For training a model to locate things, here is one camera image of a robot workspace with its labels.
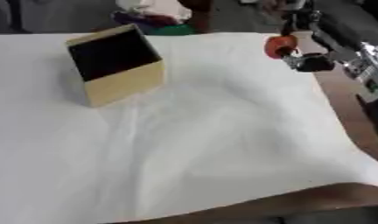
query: red object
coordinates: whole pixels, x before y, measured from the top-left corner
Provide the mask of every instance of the red object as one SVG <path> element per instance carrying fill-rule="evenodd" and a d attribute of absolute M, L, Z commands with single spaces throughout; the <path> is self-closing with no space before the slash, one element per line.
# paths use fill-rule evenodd
<path fill-rule="evenodd" d="M 280 50 L 293 52 L 298 46 L 298 39 L 295 36 L 271 37 L 265 44 L 265 53 L 272 59 L 279 60 L 283 57 Z"/>

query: floor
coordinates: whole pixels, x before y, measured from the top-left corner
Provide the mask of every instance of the floor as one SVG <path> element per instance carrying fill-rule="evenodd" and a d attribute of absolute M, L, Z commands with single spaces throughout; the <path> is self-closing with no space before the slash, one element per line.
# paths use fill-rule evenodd
<path fill-rule="evenodd" d="M 263 15 L 254 7 L 241 6 L 236 0 L 214 0 L 213 32 L 277 32 L 279 21 Z M 319 7 L 346 21 L 378 43 L 378 23 L 348 0 L 321 0 Z M 93 32 L 117 26 L 110 13 L 117 10 L 114 0 L 29 0 L 23 4 L 24 28 L 30 32 Z M 7 5 L 0 0 L 0 33 L 8 28 Z M 356 208 L 325 213 L 297 214 L 260 220 L 218 221 L 215 224 L 376 224 L 378 207 Z"/>

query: box side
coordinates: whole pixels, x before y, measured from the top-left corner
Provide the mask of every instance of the box side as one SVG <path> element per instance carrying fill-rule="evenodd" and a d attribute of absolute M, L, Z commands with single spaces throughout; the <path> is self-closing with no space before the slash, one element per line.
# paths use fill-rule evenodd
<path fill-rule="evenodd" d="M 163 61 L 85 82 L 92 107 L 100 107 L 129 95 L 155 88 L 164 82 Z"/>
<path fill-rule="evenodd" d="M 137 31 L 137 33 L 139 34 L 140 38 L 142 39 L 142 41 L 148 46 L 148 48 L 151 49 L 151 51 L 154 53 L 154 55 L 156 55 L 160 60 L 162 59 L 162 57 L 160 56 L 159 52 L 155 49 L 155 47 L 150 43 L 150 41 L 148 41 L 148 39 L 145 37 L 145 34 L 140 30 L 140 28 L 138 28 L 137 25 L 133 25 L 133 28 L 134 30 Z"/>
<path fill-rule="evenodd" d="M 77 46 L 77 45 L 80 45 L 80 44 L 87 43 L 89 41 L 108 38 L 108 37 L 111 37 L 113 35 L 123 33 L 123 32 L 128 32 L 128 31 L 135 30 L 135 29 L 136 29 L 136 26 L 134 24 L 127 24 L 127 25 L 116 27 L 116 28 L 108 29 L 106 31 L 99 31 L 97 33 L 89 34 L 89 35 L 86 35 L 86 36 L 83 36 L 83 37 L 69 39 L 66 42 L 66 45 L 68 47 Z"/>

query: cardboard box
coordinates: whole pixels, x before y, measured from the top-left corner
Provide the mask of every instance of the cardboard box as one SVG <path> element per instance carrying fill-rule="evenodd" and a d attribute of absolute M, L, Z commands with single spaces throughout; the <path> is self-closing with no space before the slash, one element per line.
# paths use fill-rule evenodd
<path fill-rule="evenodd" d="M 66 44 L 92 107 L 163 84 L 163 61 L 133 24 L 70 39 Z"/>

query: white paper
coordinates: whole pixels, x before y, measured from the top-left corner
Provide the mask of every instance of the white paper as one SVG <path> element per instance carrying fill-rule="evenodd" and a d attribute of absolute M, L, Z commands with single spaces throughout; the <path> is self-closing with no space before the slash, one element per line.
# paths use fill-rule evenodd
<path fill-rule="evenodd" d="M 134 221 L 378 186 L 378 162 L 313 75 L 264 55 L 269 35 L 152 37 L 166 84 L 99 109 L 84 106 L 72 36 L 0 36 L 0 223 Z"/>

